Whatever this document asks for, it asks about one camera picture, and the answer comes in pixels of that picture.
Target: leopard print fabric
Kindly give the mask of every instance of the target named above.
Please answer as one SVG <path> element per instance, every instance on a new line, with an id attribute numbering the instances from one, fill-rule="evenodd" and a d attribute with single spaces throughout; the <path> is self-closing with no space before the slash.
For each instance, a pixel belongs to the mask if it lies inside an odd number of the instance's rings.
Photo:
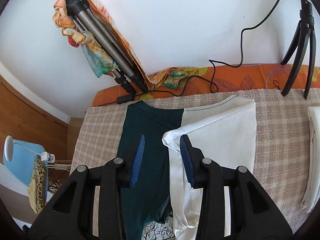
<path id="1" fill-rule="evenodd" d="M 32 172 L 31 182 L 28 186 L 29 202 L 36 214 L 39 214 L 44 207 L 45 178 L 45 166 L 37 155 L 35 157 L 35 164 Z"/>

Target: orange tablecloth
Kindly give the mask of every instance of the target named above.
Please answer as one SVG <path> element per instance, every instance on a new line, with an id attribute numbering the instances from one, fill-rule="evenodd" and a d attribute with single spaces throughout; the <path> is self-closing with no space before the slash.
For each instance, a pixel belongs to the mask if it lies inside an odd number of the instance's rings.
<path id="1" fill-rule="evenodd" d="M 250 90 L 250 89 L 281 89 L 284 87 L 290 70 L 291 65 L 280 64 L 254 64 L 243 65 L 240 68 L 231 68 L 228 66 L 217 66 L 216 73 L 213 81 L 217 84 L 219 92 L 230 92 L 238 90 Z M 202 76 L 208 80 L 211 79 L 213 74 L 213 67 L 198 68 L 196 75 Z M 303 65 L 299 71 L 297 79 L 295 80 L 293 89 L 304 89 L 307 81 L 308 66 Z M 320 68 L 315 67 L 312 77 L 312 88 L 320 88 Z M 160 86 L 158 90 L 171 91 L 174 94 L 180 94 L 184 87 L 186 79 L 181 80 L 180 89 L 171 89 Z M 207 94 L 210 93 L 209 83 L 200 78 L 193 77 L 187 84 L 184 96 L 195 94 Z M 92 106 L 101 106 L 116 101 L 117 97 L 127 94 L 120 85 L 106 88 L 101 90 L 95 96 Z M 148 94 L 140 95 L 136 97 L 138 99 L 152 99 L 152 98 L 167 98 L 172 97 L 170 93 L 151 92 Z"/>

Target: silver screw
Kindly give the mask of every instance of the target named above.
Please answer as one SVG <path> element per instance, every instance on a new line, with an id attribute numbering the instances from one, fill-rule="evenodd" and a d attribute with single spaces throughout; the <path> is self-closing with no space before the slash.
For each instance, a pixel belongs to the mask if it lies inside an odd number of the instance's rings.
<path id="1" fill-rule="evenodd" d="M 115 164 L 120 164 L 120 163 L 123 162 L 123 159 L 120 158 L 120 157 L 118 157 L 118 158 L 115 158 L 115 159 L 113 160 L 113 162 L 114 162 Z"/>
<path id="2" fill-rule="evenodd" d="M 77 171 L 79 171 L 79 172 L 83 172 L 83 171 L 85 171 L 86 170 L 86 167 L 84 166 L 84 165 L 80 165 L 80 166 L 78 166 L 78 168 L 77 168 Z"/>
<path id="3" fill-rule="evenodd" d="M 247 172 L 247 168 L 244 166 L 239 166 L 238 170 L 242 173 L 246 173 Z"/>
<path id="4" fill-rule="evenodd" d="M 212 162 L 212 160 L 209 159 L 209 158 L 203 158 L 203 159 L 202 159 L 202 162 L 203 162 L 204 164 L 210 164 L 210 163 Z"/>

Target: plaid tablecloth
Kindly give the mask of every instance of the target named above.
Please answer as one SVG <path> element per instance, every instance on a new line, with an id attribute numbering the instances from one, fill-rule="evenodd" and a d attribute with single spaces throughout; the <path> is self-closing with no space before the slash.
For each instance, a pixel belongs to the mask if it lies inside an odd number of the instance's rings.
<path id="1" fill-rule="evenodd" d="M 245 90 L 180 98 L 146 100 L 163 109 L 206 106 L 231 95 L 254 98 L 257 138 L 253 174 L 271 196 L 293 231 L 308 214 L 300 210 L 309 173 L 309 123 L 307 108 L 320 106 L 320 89 L 291 90 L 283 97 L 279 90 Z M 104 165 L 116 156 L 127 104 L 89 108 L 81 127 L 71 170 L 85 164 L 89 168 Z M 98 190 L 94 206 L 93 231 L 98 228 Z"/>

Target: white fabric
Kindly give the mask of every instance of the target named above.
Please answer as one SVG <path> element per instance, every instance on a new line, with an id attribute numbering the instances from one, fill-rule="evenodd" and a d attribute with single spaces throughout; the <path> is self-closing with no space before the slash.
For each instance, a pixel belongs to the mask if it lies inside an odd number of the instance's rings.
<path id="1" fill-rule="evenodd" d="M 243 165 L 253 171 L 256 142 L 256 109 L 253 99 L 231 96 L 210 106 L 186 108 L 181 127 L 164 134 L 169 148 L 170 197 L 173 231 L 177 240 L 196 238 L 202 189 L 193 189 L 187 181 L 180 155 L 180 136 L 187 134 L 193 147 L 220 166 Z M 225 236 L 230 234 L 230 204 L 225 187 Z"/>
<path id="2" fill-rule="evenodd" d="M 310 167 L 307 190 L 300 204 L 311 212 L 320 197 L 320 106 L 308 107 L 310 128 Z"/>

